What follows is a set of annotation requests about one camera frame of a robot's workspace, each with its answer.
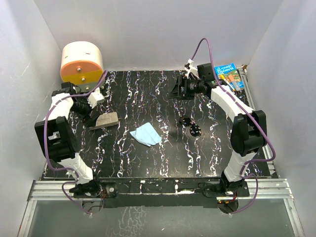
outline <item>blue book cover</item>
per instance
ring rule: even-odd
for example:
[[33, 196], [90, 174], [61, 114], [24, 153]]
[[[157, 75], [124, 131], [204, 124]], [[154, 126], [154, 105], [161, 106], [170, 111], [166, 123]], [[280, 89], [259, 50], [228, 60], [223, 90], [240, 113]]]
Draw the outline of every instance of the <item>blue book cover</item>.
[[[245, 86], [244, 86], [243, 82], [241, 81], [241, 78], [236, 70], [234, 63], [219, 66], [219, 67], [214, 67], [214, 69], [215, 69], [217, 76], [222, 74], [224, 76], [224, 78], [226, 79], [226, 81], [230, 82], [230, 80], [228, 79], [228, 76], [231, 75], [234, 77], [237, 85], [240, 87], [241, 90], [243, 90], [245, 88]], [[234, 91], [236, 91], [234, 85], [231, 82], [230, 82], [230, 85], [234, 88]]]

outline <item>marble surface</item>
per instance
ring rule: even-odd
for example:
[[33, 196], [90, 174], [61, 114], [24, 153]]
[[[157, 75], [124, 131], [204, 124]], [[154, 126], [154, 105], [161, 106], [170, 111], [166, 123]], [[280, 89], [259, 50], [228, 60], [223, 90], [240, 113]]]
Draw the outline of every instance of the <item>marble surface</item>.
[[[106, 177], [217, 177], [227, 166], [232, 148], [232, 122], [214, 102], [202, 95], [191, 101], [168, 100], [181, 71], [109, 72], [102, 112], [117, 112], [119, 125], [90, 131], [73, 113], [69, 122], [81, 143], [80, 155], [100, 178]], [[245, 92], [237, 96], [248, 104]], [[200, 137], [182, 127], [181, 115], [202, 129]], [[130, 132], [150, 122], [162, 142], [146, 147]], [[264, 158], [260, 150], [256, 158]], [[270, 176], [266, 163], [249, 165], [248, 171]], [[45, 170], [42, 178], [67, 178], [66, 172]]]

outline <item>purple cable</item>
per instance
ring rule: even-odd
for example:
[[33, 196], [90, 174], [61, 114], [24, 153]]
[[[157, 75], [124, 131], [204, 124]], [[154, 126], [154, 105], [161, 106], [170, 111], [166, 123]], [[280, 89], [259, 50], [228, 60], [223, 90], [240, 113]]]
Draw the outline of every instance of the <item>purple cable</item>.
[[[262, 130], [262, 128], [260, 127], [260, 125], [258, 124], [258, 122], [254, 119], [254, 117], [253, 117], [250, 113], [248, 113], [248, 112], [244, 109], [244, 107], [242, 107], [241, 104], [236, 101], [236, 99], [233, 97], [233, 95], [231, 95], [231, 94], [220, 84], [220, 82], [219, 82], [219, 80], [218, 80], [218, 78], [217, 78], [217, 75], [216, 75], [216, 73], [215, 73], [215, 69], [214, 69], [214, 63], [213, 63], [213, 56], [212, 56], [211, 44], [210, 44], [210, 42], [209, 42], [209, 40], [208, 40], [207, 38], [202, 38], [202, 39], [200, 40], [200, 42], [198, 43], [197, 48], [196, 48], [196, 50], [195, 50], [195, 52], [194, 52], [194, 54], [193, 54], [191, 60], [194, 59], [196, 53], [198, 52], [198, 48], [199, 48], [199, 46], [200, 46], [200, 44], [202, 43], [203, 40], [205, 40], [205, 41], [207, 42], [207, 45], [208, 45], [209, 58], [210, 58], [210, 61], [211, 61], [212, 71], [213, 71], [213, 75], [214, 75], [214, 77], [215, 77], [216, 83], [218, 84], [218, 86], [219, 86], [226, 94], [229, 95], [229, 97], [231, 97], [231, 99], [236, 103], [236, 105], [237, 105], [242, 111], [244, 111], [244, 112], [246, 113], [246, 115], [251, 119], [251, 121], [255, 124], [255, 126], [256, 126], [256, 127], [258, 128], [258, 130], [260, 131], [260, 133], [261, 133], [261, 135], [263, 136], [263, 138], [267, 141], [267, 144], [269, 145], [269, 147], [270, 147], [270, 149], [271, 149], [271, 151], [272, 151], [272, 157], [271, 157], [270, 159], [251, 159], [251, 160], [249, 160], [249, 161], [246, 161], [245, 164], [244, 164], [244, 166], [242, 167], [240, 173], [239, 173], [240, 175], [242, 175], [242, 173], [243, 173], [243, 171], [244, 171], [246, 165], [249, 164], [249, 163], [251, 163], [251, 162], [268, 162], [268, 161], [274, 160], [274, 159], [276, 158], [276, 151], [275, 151], [274, 147], [272, 146], [271, 141], [268, 139], [267, 135], [264, 133], [264, 131]], [[255, 177], [255, 179], [256, 179], [256, 184], [257, 184], [257, 186], [256, 186], [256, 192], [255, 192], [255, 195], [254, 195], [253, 199], [251, 200], [251, 202], [250, 202], [248, 205], [244, 206], [244, 207], [241, 208], [240, 210], [237, 210], [237, 211], [232, 212], [231, 214], [235, 214], [235, 213], [239, 213], [239, 212], [241, 212], [241, 211], [244, 211], [246, 208], [248, 208], [248, 207], [255, 201], [255, 199], [256, 199], [256, 197], [257, 197], [257, 194], [258, 194], [258, 189], [259, 189], [258, 178], [257, 178], [256, 175], [254, 175], [253, 173], [250, 173], [248, 176], [245, 176], [245, 177], [243, 177], [243, 178], [244, 178], [244, 179], [248, 179], [248, 178], [250, 178], [251, 176]]]
[[65, 96], [64, 98], [62, 98], [61, 100], [57, 101], [57, 103], [51, 107], [51, 109], [48, 111], [46, 117], [45, 117], [45, 121], [44, 121], [44, 151], [45, 151], [45, 157], [46, 157], [46, 161], [47, 161], [47, 164], [48, 164], [48, 167], [52, 170], [52, 171], [62, 171], [62, 170], [71, 170], [72, 172], [75, 173], [75, 175], [77, 176], [77, 179], [75, 181], [67, 181], [65, 183], [62, 184], [61, 188], [63, 190], [63, 193], [66, 195], [66, 197], [72, 201], [76, 206], [78, 206], [81, 210], [83, 210], [85, 213], [87, 214], [91, 214], [89, 211], [85, 210], [81, 205], [79, 205], [78, 203], [75, 202], [75, 200], [73, 200], [65, 191], [65, 188], [64, 186], [66, 184], [76, 184], [78, 182], [78, 178], [79, 178], [79, 175], [77, 174], [77, 172], [72, 169], [72, 168], [66, 168], [66, 167], [63, 167], [63, 168], [54, 168], [51, 163], [50, 163], [50, 160], [49, 160], [49, 155], [48, 155], [48, 145], [47, 145], [47, 123], [48, 123], [48, 119], [49, 119], [49, 116], [50, 114], [53, 112], [53, 110], [56, 108], [56, 106], [62, 102], [63, 100], [65, 99], [68, 99], [68, 98], [74, 98], [74, 97], [86, 97], [86, 96], [89, 96], [92, 92], [95, 91], [96, 88], [98, 88], [102, 83], [103, 83], [103, 78], [105, 78], [107, 76], [107, 73], [108, 73], [108, 70], [105, 70], [102, 75], [100, 76], [100, 79], [97, 83], [97, 85], [89, 92], [85, 93], [85, 94], [78, 94], [78, 95], [69, 95], [69, 96]]

